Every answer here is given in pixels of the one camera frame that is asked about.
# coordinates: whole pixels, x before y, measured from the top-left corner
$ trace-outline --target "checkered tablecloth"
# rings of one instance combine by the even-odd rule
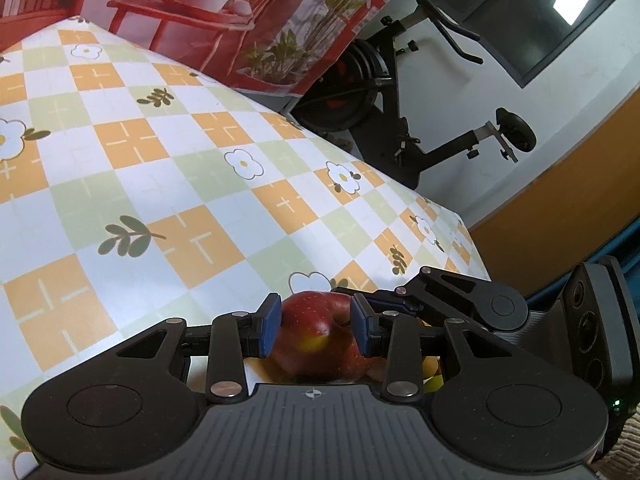
[[[424,265],[488,278],[458,215],[280,115],[82,18],[41,30],[0,57],[0,479],[28,394],[156,322]]]

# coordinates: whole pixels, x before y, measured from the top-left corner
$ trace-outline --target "screw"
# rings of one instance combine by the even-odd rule
[[[242,386],[235,381],[219,381],[211,386],[211,393],[219,397],[235,397],[242,392]]]
[[[396,381],[387,386],[386,390],[396,397],[411,397],[418,393],[418,386],[409,381]]]

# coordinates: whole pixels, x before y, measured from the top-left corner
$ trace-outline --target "red apple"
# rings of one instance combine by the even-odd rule
[[[288,374],[316,381],[355,381],[373,360],[360,355],[349,323],[351,297],[298,292],[282,302],[271,357]]]

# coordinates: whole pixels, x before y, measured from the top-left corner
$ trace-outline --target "exercise bike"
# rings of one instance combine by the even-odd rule
[[[366,163],[411,189],[416,189],[424,170],[458,153],[466,152],[469,159],[478,156],[476,146],[489,137],[498,140],[505,160],[517,162],[512,146],[530,152],[536,136],[522,118],[504,108],[496,110],[497,127],[489,121],[427,153],[418,146],[420,139],[410,135],[406,118],[400,116],[398,56],[415,52],[418,45],[410,41],[408,50],[396,50],[395,38],[431,20],[460,57],[483,63],[464,52],[447,29],[473,41],[480,41],[480,36],[452,22],[431,0],[416,1],[417,8],[408,16],[401,20],[385,16],[382,30],[367,40],[354,40],[300,99],[292,116],[319,135],[348,130]],[[376,106],[379,94],[382,110]]]

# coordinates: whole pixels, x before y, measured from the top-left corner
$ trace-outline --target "window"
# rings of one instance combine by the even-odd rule
[[[614,0],[434,0],[526,86]]]

